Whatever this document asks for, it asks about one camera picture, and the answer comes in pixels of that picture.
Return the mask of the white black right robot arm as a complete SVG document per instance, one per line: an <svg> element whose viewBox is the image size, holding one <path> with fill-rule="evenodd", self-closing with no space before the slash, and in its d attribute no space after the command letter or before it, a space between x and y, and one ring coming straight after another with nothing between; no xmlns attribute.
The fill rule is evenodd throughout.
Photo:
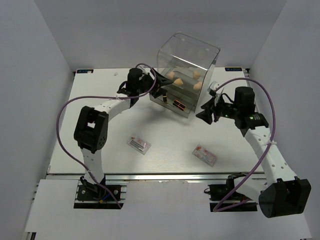
<svg viewBox="0 0 320 240"><path fill-rule="evenodd" d="M234 100L230 103L223 99L223 92L210 89L211 99L201 106L197 118L207 124L216 123L220 118L234 120L235 126L250 144L258 158L266 178L266 184L251 179L252 171L229 175L226 180L225 195L214 207L213 212L225 211L231 205L222 207L229 198L236 200L244 196L239 205L249 200L256 202L263 215L275 218L297 215L304 212L311 184L300 179L289 167L276 143L274 133L263 114L256 111L255 93L251 87L240 86L235 89Z"/></svg>

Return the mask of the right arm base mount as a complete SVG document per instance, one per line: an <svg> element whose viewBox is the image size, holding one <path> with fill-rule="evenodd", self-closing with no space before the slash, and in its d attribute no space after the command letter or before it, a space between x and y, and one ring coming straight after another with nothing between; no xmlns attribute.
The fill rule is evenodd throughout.
<svg viewBox="0 0 320 240"><path fill-rule="evenodd" d="M210 211L213 213L216 205L222 200L222 198L228 193L227 186L225 184L210 184L208 185L203 193L209 196L209 207ZM235 192L232 196L230 196L226 201L224 201L219 208L226 208L228 206L236 205L242 201L246 201L248 197L243 194ZM222 210L225 213L237 213L237 212L257 212L257 204L248 200L242 205L238 205L232 208L228 208Z"/></svg>

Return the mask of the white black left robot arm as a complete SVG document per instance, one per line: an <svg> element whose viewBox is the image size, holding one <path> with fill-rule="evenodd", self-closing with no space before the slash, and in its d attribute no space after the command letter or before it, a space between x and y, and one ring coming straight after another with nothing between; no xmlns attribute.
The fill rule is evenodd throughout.
<svg viewBox="0 0 320 240"><path fill-rule="evenodd" d="M142 68L131 68L127 80L121 83L117 95L106 102L95 106L84 106L79 114L74 131L74 139L79 146L85 175L80 178L86 191L94 199L105 196L105 174L102 168L102 148L107 142L109 121L121 112L130 109L140 95L150 94L153 98L164 95L164 86L173 81L152 69L147 73Z"/></svg>

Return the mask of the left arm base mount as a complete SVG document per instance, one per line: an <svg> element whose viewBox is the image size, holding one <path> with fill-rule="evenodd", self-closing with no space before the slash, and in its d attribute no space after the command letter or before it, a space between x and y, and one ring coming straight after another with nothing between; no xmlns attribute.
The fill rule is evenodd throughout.
<svg viewBox="0 0 320 240"><path fill-rule="evenodd" d="M127 193L127 186L121 184L106 185L111 191L119 205L124 205ZM119 210L120 207L111 196L111 194L104 188L98 189L99 193L86 188L82 183L78 183L73 208L87 209L87 210Z"/></svg>

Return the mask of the clear acrylic makeup organizer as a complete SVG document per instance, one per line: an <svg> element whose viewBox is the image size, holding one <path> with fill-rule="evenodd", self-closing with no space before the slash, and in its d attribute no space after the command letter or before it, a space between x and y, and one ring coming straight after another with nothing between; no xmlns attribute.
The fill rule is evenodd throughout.
<svg viewBox="0 0 320 240"><path fill-rule="evenodd" d="M196 111L199 100L204 97L205 88L209 86L220 51L220 47L195 36L182 32L173 34L157 53L157 72L164 77L170 72L175 73L173 83L162 86L166 89L167 102L163 102L163 96L158 98L150 96L149 99L188 118ZM199 72L201 77L193 79L194 72ZM182 86L174 84L178 78L182 79ZM201 90L193 89L197 82L202 82ZM185 110L173 106L174 100L185 105Z"/></svg>

